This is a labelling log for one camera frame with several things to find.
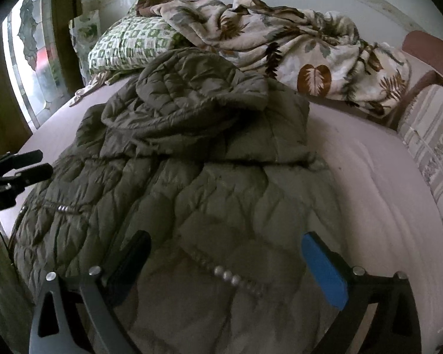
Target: green fabric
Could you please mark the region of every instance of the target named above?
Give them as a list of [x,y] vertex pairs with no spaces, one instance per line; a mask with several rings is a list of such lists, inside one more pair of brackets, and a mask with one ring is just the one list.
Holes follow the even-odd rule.
[[28,353],[32,313],[33,304],[0,238],[0,334],[16,353]]
[[[36,296],[48,271],[86,272],[143,229],[152,254],[122,313],[142,352],[310,352],[332,319],[300,239],[315,230],[339,253],[345,244],[307,116],[301,94],[218,55],[161,55],[87,111],[25,201],[11,238],[21,276]],[[193,249],[265,295],[202,270]]]
[[190,43],[161,17],[130,12],[113,24],[89,53],[91,73],[145,67],[160,54]]

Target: heart-shaped leaf print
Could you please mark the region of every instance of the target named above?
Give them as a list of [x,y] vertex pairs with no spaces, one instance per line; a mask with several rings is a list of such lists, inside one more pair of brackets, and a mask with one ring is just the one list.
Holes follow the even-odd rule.
[[300,93],[325,97],[330,91],[331,84],[332,74],[326,65],[319,65],[315,68],[308,63],[299,71],[297,90]]

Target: green checkered pillow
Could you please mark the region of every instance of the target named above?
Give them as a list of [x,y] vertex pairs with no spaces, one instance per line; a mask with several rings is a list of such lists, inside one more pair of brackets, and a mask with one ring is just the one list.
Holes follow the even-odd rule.
[[91,73],[145,67],[160,54],[191,44],[162,17],[131,12],[114,23],[89,53]]

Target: blanket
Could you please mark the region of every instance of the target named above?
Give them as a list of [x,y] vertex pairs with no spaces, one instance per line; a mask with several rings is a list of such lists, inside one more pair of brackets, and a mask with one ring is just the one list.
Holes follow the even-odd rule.
[[152,253],[123,311],[143,353],[311,352],[334,318],[299,243],[345,254],[332,174],[306,145],[308,101],[197,48],[169,51],[91,107],[11,236],[33,297],[137,230]]
[[136,9],[163,17],[194,45],[243,71],[378,118],[397,106],[408,86],[404,54],[360,39],[354,22],[338,12],[269,7],[261,0],[140,0]]

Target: striped cushion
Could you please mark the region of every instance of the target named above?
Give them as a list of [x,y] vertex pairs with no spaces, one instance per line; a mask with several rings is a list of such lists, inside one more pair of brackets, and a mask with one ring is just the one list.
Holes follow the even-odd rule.
[[399,136],[430,186],[443,221],[443,87],[429,85],[405,111]]

